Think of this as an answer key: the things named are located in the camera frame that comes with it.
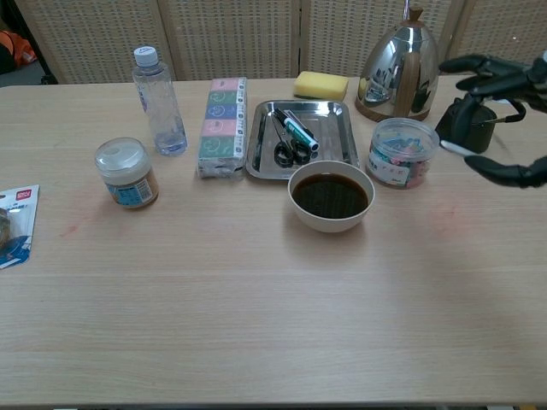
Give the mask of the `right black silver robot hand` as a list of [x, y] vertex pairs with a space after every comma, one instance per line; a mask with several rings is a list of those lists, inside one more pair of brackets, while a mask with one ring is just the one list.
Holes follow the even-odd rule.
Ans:
[[[546, 184], [546, 158], [529, 166], [503, 165], [484, 157], [482, 149], [465, 145], [479, 129], [490, 130], [496, 123], [519, 122], [526, 115], [525, 104], [539, 112], [546, 111], [546, 56], [535, 59], [530, 66], [484, 55], [465, 55], [443, 61], [444, 73], [472, 72], [473, 76], [459, 81], [456, 88], [464, 91], [447, 108], [438, 124], [442, 145], [453, 144], [465, 151], [464, 161], [476, 173], [492, 183], [519, 188], [538, 188]], [[476, 121], [474, 117], [486, 110], [484, 102], [506, 100], [516, 110], [514, 115]]]

